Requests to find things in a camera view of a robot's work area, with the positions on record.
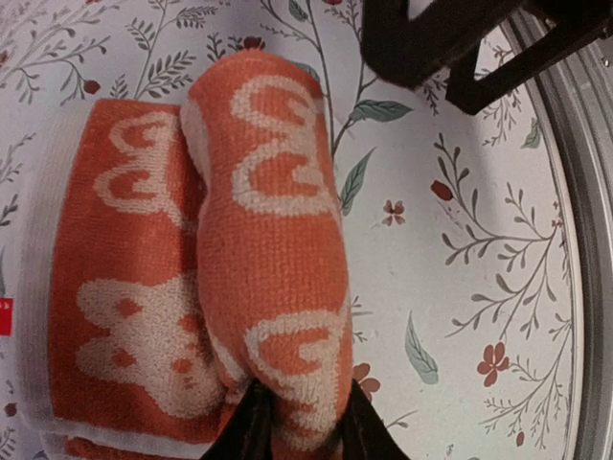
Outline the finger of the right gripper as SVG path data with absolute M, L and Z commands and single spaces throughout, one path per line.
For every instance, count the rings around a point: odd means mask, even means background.
M 610 1 L 527 1 L 522 7 L 553 26 L 536 43 L 478 80 L 474 72 L 479 45 L 454 63 L 445 97 L 464 113 L 477 114 L 593 41 L 612 36 Z
M 384 81 L 414 89 L 467 56 L 508 16 L 506 1 L 438 0 L 417 16 L 408 1 L 365 1 L 361 56 Z

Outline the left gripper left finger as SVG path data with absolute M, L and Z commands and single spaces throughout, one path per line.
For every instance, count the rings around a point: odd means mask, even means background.
M 252 382 L 213 445 L 201 460 L 270 460 L 271 393 Z

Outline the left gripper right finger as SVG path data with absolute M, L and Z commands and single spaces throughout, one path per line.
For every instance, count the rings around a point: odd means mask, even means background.
M 340 432 L 344 460 L 407 460 L 356 380 Z

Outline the orange rabbit pattern towel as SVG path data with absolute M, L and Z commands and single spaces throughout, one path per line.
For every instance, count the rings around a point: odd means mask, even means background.
M 182 105 L 55 117 L 19 229 L 19 412 L 51 459 L 337 459 L 352 320 L 322 89 L 263 51 Z

